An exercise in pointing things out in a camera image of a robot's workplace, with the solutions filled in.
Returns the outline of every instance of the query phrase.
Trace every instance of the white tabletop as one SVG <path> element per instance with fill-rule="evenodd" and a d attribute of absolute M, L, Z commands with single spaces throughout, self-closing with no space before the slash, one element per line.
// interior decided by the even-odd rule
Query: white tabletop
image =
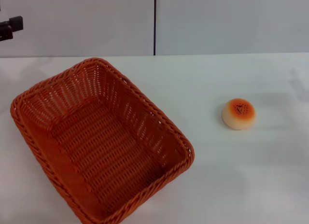
<path fill-rule="evenodd" d="M 15 126 L 18 94 L 85 57 L 0 58 L 0 223 L 79 224 Z M 123 223 L 308 224 L 309 54 L 106 57 L 191 141 L 191 168 Z M 257 123 L 226 128 L 249 100 Z"/>

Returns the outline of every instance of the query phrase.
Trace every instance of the basket bottom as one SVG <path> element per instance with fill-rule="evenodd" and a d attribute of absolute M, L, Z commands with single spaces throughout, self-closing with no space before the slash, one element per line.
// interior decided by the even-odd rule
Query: basket bottom
<path fill-rule="evenodd" d="M 53 138 L 77 169 L 88 194 L 73 194 L 88 212 L 103 220 L 163 176 L 154 157 L 100 101 L 83 106 L 52 128 Z"/>

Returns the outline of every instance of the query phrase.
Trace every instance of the basket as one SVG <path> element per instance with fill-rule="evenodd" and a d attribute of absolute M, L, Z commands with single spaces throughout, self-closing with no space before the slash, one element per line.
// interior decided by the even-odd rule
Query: basket
<path fill-rule="evenodd" d="M 121 222 L 194 160 L 181 131 L 100 58 L 34 85 L 11 115 L 84 224 Z"/>

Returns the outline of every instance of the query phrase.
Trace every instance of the bread roll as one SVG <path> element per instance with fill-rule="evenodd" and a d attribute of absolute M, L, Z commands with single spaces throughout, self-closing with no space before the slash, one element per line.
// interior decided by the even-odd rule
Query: bread roll
<path fill-rule="evenodd" d="M 255 123 L 255 109 L 244 99 L 232 99 L 223 108 L 222 119 L 232 129 L 248 129 Z"/>

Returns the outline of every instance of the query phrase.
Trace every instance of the basket rim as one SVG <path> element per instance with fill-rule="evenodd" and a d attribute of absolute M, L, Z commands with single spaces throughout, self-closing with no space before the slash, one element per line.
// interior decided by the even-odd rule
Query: basket rim
<path fill-rule="evenodd" d="M 168 172 L 162 175 L 162 177 L 158 178 L 154 182 L 152 182 L 148 187 L 144 188 L 142 191 L 137 193 L 135 197 L 131 198 L 126 204 L 124 204 L 118 211 L 111 214 L 104 220 L 97 219 L 92 217 L 87 211 L 83 209 L 83 206 L 79 203 L 78 200 L 74 199 L 74 196 L 70 192 L 70 188 L 65 185 L 61 178 L 57 176 L 53 167 L 48 163 L 46 157 L 41 152 L 39 145 L 33 138 L 31 134 L 31 130 L 25 124 L 23 117 L 21 116 L 19 110 L 21 107 L 21 102 L 29 98 L 41 90 L 44 90 L 47 87 L 54 86 L 56 84 L 60 84 L 63 80 L 71 77 L 73 74 L 78 74 L 81 70 L 84 69 L 85 64 L 93 64 L 93 65 L 100 65 L 104 69 L 108 70 L 112 73 L 115 78 L 121 81 L 121 83 L 128 87 L 131 92 L 139 98 L 139 100 L 144 103 L 151 112 L 161 121 L 161 123 L 173 134 L 173 136 L 178 140 L 178 143 L 183 148 L 185 152 L 185 158 L 176 164 L 173 168 L 171 168 Z M 73 67 L 63 71 L 60 74 L 57 74 L 53 77 L 50 77 L 46 80 L 43 80 L 29 90 L 23 92 L 22 94 L 18 95 L 11 104 L 10 108 L 11 116 L 15 121 L 18 129 L 20 130 L 21 134 L 23 135 L 26 143 L 36 156 L 37 160 L 39 161 L 40 165 L 42 166 L 44 172 L 54 185 L 56 189 L 61 191 L 65 196 L 64 199 L 66 201 L 70 201 L 74 204 L 75 207 L 71 207 L 73 211 L 77 209 L 83 217 L 85 217 L 88 221 L 96 224 L 106 224 L 106 223 L 118 223 L 126 218 L 129 214 L 131 214 L 139 205 L 144 203 L 148 198 L 150 198 L 153 194 L 157 191 L 162 189 L 167 183 L 175 179 L 178 175 L 186 171 L 193 163 L 195 158 L 194 149 L 189 142 L 189 140 L 184 136 L 184 134 L 174 125 L 172 121 L 160 110 L 158 109 L 126 76 L 124 76 L 120 71 L 118 71 L 115 67 L 113 67 L 109 62 L 101 58 L 89 58 L 85 59 L 84 61 L 74 65 Z"/>

